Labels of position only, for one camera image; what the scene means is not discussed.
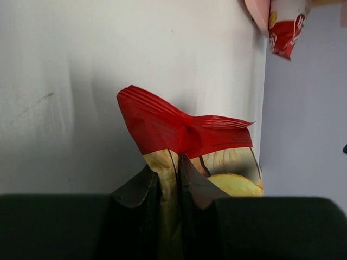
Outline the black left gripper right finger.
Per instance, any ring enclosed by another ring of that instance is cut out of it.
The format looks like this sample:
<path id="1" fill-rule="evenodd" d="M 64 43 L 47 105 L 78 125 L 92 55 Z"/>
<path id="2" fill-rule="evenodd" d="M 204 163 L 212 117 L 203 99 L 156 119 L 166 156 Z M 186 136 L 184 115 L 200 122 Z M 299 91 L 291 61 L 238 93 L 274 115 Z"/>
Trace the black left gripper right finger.
<path id="1" fill-rule="evenodd" d="M 231 197 L 179 157 L 185 259 L 346 259 L 346 215 L 319 197 Z"/>

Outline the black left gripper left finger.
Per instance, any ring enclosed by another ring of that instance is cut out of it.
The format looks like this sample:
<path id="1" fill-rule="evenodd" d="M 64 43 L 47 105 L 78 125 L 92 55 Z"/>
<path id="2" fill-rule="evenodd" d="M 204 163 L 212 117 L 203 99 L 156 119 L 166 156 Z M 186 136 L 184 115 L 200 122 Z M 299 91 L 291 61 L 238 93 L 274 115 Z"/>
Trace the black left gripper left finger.
<path id="1" fill-rule="evenodd" d="M 148 166 L 110 194 L 1 196 L 1 259 L 156 259 L 160 183 Z"/>

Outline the red Chuba chips bag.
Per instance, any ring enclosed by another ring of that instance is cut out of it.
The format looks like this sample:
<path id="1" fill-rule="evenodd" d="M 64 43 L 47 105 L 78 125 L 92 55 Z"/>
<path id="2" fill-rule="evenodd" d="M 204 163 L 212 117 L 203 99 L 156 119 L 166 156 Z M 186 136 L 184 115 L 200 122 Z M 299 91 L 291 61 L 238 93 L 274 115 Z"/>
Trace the red Chuba chips bag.
<path id="1" fill-rule="evenodd" d="M 130 135 L 160 182 L 157 259 L 183 258 L 177 186 L 180 154 L 230 196 L 263 195 L 247 121 L 191 116 L 136 86 L 121 90 L 117 101 Z"/>
<path id="2" fill-rule="evenodd" d="M 291 53 L 311 11 L 311 1 L 273 0 L 269 10 L 269 50 L 290 60 Z"/>

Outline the pink three-tier shelf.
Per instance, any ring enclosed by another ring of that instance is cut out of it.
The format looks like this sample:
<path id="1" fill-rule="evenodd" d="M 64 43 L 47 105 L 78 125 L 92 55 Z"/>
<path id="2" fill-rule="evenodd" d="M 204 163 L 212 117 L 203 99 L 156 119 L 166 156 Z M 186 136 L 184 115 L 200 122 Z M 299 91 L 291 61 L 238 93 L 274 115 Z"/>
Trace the pink three-tier shelf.
<path id="1" fill-rule="evenodd" d="M 266 36 L 268 33 L 270 1 L 244 0 L 243 2 L 259 30 Z M 336 4 L 341 4 L 341 26 L 345 26 L 346 18 L 343 18 L 343 16 L 346 14 L 346 1 L 311 1 L 312 8 Z"/>

